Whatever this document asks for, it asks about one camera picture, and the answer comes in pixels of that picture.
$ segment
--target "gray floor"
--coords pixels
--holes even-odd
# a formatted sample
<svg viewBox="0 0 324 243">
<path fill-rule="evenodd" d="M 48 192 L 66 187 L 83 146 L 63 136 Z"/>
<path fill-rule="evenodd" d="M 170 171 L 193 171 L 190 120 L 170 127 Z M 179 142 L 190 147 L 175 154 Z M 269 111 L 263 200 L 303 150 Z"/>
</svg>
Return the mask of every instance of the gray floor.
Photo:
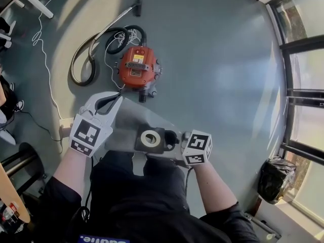
<svg viewBox="0 0 324 243">
<path fill-rule="evenodd" d="M 42 39 L 52 75 L 53 95 L 63 118 L 73 117 L 93 94 L 114 91 L 110 70 L 103 64 L 103 38 L 96 59 L 99 78 L 78 87 L 68 77 L 72 55 L 88 36 L 100 31 L 134 0 L 53 0 L 44 16 Z M 118 26 L 138 24 L 148 35 L 164 68 L 158 96 L 146 107 L 184 131 L 211 133 L 211 162 L 246 209 L 255 199 L 263 162 L 276 153 L 285 125 L 285 76 L 277 41 L 265 6 L 255 0 L 143 0 L 142 17 L 128 15 Z M 1 53 L 5 76 L 40 124 L 58 137 L 59 119 L 50 100 L 48 73 L 41 43 L 32 46 L 39 30 L 39 12 L 12 6 L 6 18 L 17 19 L 13 46 Z M 85 66 L 86 53 L 76 64 Z M 137 95 L 127 94 L 137 101 Z M 51 175 L 62 154 L 31 119 L 17 114 L 9 130 L 17 142 L 28 142 Z M 63 141 L 63 152 L 67 140 Z M 0 141 L 0 158 L 17 151 Z M 144 158 L 135 157 L 140 174 Z M 90 162 L 85 181 L 88 183 Z M 204 214 L 195 175 L 189 179 L 188 202 L 196 216 Z"/>
</svg>

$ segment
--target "person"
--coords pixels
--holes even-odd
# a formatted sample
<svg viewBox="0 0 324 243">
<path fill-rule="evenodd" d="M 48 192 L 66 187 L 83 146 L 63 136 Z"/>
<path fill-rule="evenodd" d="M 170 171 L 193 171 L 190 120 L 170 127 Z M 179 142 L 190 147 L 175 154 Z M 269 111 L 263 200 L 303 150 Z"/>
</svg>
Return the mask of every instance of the person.
<svg viewBox="0 0 324 243">
<path fill-rule="evenodd" d="M 0 128 L 11 119 L 15 112 L 21 111 L 25 105 L 23 100 L 18 101 L 14 93 L 14 83 L 9 84 L 2 76 L 0 65 Z"/>
<path fill-rule="evenodd" d="M 206 211 L 198 219 L 189 213 L 184 173 L 173 161 L 148 157 L 144 176 L 136 176 L 132 157 L 108 151 L 93 167 L 88 216 L 81 208 L 87 157 L 69 148 L 40 197 L 33 241 L 259 242 L 210 162 L 193 168 Z"/>
<path fill-rule="evenodd" d="M 16 21 L 14 21 L 11 25 L 9 25 L 6 20 L 2 17 L 0 17 L 0 29 L 5 31 L 8 36 L 11 35 L 14 27 L 16 25 Z M 5 47 L 6 49 L 10 48 L 12 45 L 12 42 L 9 40 L 6 40 L 4 38 L 0 38 L 0 47 Z"/>
</svg>

